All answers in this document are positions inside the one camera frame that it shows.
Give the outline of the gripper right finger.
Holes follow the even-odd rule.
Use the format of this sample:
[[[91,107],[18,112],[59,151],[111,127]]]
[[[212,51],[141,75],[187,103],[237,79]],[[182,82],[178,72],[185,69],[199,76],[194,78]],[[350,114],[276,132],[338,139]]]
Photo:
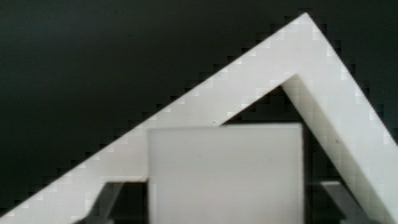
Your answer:
[[[340,181],[313,182],[306,186],[306,224],[381,224],[359,206]]]

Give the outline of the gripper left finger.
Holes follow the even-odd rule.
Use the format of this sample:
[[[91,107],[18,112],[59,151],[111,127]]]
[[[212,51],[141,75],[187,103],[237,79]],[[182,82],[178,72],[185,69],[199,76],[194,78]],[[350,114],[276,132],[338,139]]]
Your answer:
[[[73,224],[150,224],[148,183],[109,182],[89,214]]]

